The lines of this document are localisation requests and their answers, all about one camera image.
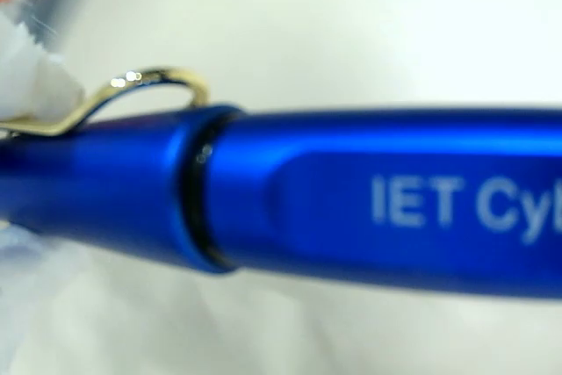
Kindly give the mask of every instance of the pen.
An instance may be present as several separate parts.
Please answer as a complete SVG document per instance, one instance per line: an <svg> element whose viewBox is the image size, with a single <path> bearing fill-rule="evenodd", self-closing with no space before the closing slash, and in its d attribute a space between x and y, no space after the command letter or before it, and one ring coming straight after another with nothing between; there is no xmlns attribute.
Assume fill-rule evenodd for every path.
<svg viewBox="0 0 562 375"><path fill-rule="evenodd" d="M0 142L0 217L211 273L562 296L562 112L246 113Z"/></svg>

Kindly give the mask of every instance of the white background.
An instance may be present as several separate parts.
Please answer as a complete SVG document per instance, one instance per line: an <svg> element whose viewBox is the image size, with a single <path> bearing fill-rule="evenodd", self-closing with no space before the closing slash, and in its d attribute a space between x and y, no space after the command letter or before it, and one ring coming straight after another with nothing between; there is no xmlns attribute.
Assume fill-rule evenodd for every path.
<svg viewBox="0 0 562 375"><path fill-rule="evenodd" d="M63 50L89 90L182 65L253 111L554 105L561 28L562 0L83 0ZM184 101L133 97L106 115ZM14 374L562 371L562 302L209 278L92 253L37 315Z"/></svg>

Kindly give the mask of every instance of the pen clip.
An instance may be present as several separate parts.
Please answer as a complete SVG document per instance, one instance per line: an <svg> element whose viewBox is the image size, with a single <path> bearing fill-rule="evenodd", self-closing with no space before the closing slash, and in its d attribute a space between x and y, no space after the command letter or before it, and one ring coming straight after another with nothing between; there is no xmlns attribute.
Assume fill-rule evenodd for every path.
<svg viewBox="0 0 562 375"><path fill-rule="evenodd" d="M140 88L164 84L182 85L190 89L192 98L188 107L200 107L207 104L208 90L205 81L189 70L180 68L130 70L123 76L111 79L108 84L87 97L70 114L59 121L44 122L36 118L23 117L0 121L0 129L11 133L38 136L63 135L79 127L89 116L115 98Z"/></svg>

